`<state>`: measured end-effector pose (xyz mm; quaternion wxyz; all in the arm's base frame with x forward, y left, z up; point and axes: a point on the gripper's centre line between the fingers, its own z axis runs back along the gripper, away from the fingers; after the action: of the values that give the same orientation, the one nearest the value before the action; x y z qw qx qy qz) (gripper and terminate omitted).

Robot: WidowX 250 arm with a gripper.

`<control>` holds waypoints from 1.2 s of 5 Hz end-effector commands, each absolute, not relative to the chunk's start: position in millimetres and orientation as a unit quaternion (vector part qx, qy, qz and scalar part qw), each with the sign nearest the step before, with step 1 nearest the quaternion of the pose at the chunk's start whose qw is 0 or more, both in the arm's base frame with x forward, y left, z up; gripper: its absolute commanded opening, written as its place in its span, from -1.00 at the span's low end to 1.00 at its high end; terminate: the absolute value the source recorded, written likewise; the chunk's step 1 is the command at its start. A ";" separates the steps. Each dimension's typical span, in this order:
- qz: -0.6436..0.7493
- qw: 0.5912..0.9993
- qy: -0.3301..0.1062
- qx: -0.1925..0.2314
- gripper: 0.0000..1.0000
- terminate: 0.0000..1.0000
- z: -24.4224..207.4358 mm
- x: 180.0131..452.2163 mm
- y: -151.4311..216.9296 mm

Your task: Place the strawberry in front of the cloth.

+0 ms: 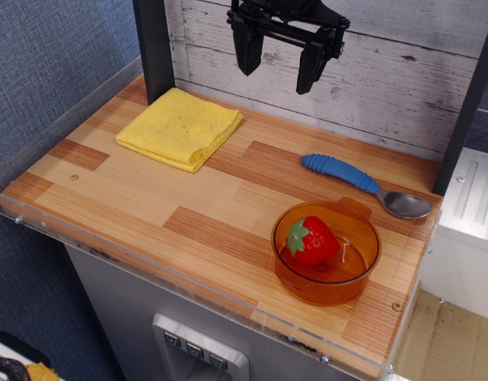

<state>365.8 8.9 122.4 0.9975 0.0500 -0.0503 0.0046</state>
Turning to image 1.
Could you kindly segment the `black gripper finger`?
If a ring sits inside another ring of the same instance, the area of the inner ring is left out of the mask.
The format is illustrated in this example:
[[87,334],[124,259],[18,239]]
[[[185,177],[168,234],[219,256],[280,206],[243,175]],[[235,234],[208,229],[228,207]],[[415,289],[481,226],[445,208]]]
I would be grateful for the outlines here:
[[250,75],[261,63],[264,35],[254,22],[240,16],[233,17],[232,31],[238,67]]
[[300,56],[297,87],[298,94],[309,93],[319,80],[327,62],[332,58],[332,28],[321,27],[312,40],[305,43]]

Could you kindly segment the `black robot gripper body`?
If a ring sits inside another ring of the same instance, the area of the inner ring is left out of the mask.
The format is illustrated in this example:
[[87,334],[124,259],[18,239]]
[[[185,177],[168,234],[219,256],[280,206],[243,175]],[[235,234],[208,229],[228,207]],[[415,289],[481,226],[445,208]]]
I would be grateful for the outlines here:
[[321,27],[332,28],[332,58],[343,51],[344,32],[350,21],[322,1],[232,1],[228,23],[234,16],[254,22],[265,36],[303,47]]

